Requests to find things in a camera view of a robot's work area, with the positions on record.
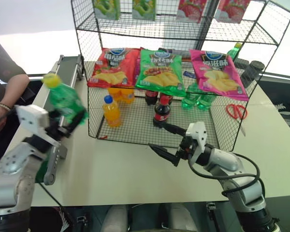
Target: wire rack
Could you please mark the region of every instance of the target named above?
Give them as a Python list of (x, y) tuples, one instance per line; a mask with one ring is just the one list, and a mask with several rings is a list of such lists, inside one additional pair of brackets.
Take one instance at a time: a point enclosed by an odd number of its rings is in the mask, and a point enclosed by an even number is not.
[[(97, 19), (92, 0), (72, 0), (74, 25), (78, 44), (85, 59), (86, 78), (91, 77), (94, 61), (101, 54), (102, 47), (144, 47), (157, 50), (159, 47), (177, 50), (202, 48), (204, 41), (241, 42), (242, 51), (255, 44), (258, 49), (254, 60), (264, 60), (267, 67), (290, 23), (290, 11), (282, 6), (264, 0), (252, 0), (240, 24), (220, 23), (214, 19), (218, 0), (208, 0), (199, 24), (176, 21), (179, 0), (157, 0), (155, 21), (132, 18), (131, 0), (121, 0), (119, 20)], [(245, 67), (237, 66), (239, 74)], [(183, 62), (182, 70), (193, 73), (191, 63)], [(250, 97), (261, 75), (243, 83)], [(183, 76), (187, 88), (194, 79)], [(107, 90), (88, 88), (88, 133), (91, 137), (135, 144), (154, 143), (165, 147), (178, 147), (181, 137), (153, 126), (153, 106), (147, 106), (145, 92), (135, 90), (132, 104), (120, 103), (123, 125), (111, 129), (103, 117), (103, 98)], [(245, 101), (235, 101), (217, 96), (210, 110), (197, 107), (191, 110), (181, 108), (181, 99), (175, 97), (171, 105), (169, 123), (187, 128), (189, 123), (204, 121), (208, 132), (208, 143), (224, 150), (233, 150), (240, 126), (229, 117), (225, 107), (230, 103), (247, 106)]]

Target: green soda bottle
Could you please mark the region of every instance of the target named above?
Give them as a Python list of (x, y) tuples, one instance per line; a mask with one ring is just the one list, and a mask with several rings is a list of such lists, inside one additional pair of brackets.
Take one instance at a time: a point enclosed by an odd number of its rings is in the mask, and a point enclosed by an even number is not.
[(197, 103), (200, 93), (202, 92), (203, 91), (198, 88), (198, 84), (196, 82), (188, 86), (187, 94), (182, 100), (182, 108), (191, 109)]
[(235, 60), (238, 56), (238, 52), (240, 51), (242, 44), (241, 43), (236, 43), (234, 48), (232, 48), (227, 54), (232, 57), (232, 60)]
[(216, 95), (202, 94), (197, 102), (199, 109), (208, 110), (216, 97)]
[[(80, 111), (85, 109), (75, 89), (62, 83), (58, 75), (46, 74), (43, 77), (43, 82), (50, 89), (50, 102), (65, 117), (67, 122), (71, 122)], [(82, 122), (87, 118), (87, 115), (86, 112)]]

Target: orange juice bottle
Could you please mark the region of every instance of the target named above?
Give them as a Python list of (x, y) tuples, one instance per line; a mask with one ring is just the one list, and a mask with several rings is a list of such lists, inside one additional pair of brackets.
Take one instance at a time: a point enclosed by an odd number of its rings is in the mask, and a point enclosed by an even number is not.
[(121, 125), (120, 110), (116, 101), (112, 96), (104, 97), (105, 104), (102, 106), (104, 117), (110, 127), (119, 127)]
[(125, 103), (132, 103), (134, 101), (134, 89), (133, 88), (122, 88), (121, 98)]
[(108, 88), (108, 93), (112, 96), (114, 101), (118, 102), (121, 100), (121, 89), (120, 88)]

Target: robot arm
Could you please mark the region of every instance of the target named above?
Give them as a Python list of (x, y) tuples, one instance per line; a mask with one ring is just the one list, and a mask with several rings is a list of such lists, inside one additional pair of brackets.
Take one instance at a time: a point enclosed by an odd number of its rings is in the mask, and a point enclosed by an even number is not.
[[(191, 123), (186, 130), (165, 124), (164, 128), (183, 136), (183, 140), (175, 155), (158, 145), (149, 146), (161, 157), (177, 166), (180, 159), (188, 160), (190, 168), (195, 174), (217, 179), (222, 188), (222, 194), (228, 197), (235, 209), (238, 219), (245, 232), (279, 232), (278, 225), (266, 209), (266, 203), (262, 194), (262, 184), (259, 180), (260, 171), (257, 165), (257, 174), (247, 174), (239, 157), (231, 152), (226, 152), (206, 144), (207, 133), (203, 122)], [(193, 164), (203, 166), (211, 173), (204, 175), (193, 168)]]
[(21, 126), (33, 135), (0, 160), (0, 232), (28, 231), (35, 176), (46, 153), (52, 146), (60, 146), (61, 138), (69, 137), (85, 114), (80, 112), (70, 125), (60, 127), (36, 105), (17, 106), (16, 111)]

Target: yellow bottle cap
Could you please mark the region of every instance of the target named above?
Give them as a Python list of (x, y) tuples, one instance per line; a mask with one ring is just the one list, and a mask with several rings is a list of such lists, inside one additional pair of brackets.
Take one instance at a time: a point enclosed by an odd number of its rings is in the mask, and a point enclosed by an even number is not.
[(60, 77), (54, 73), (48, 73), (43, 77), (43, 83), (48, 88), (56, 88), (60, 83)]
[(241, 46), (242, 46), (241, 43), (236, 43), (234, 47), (236, 47), (236, 48), (240, 48)]

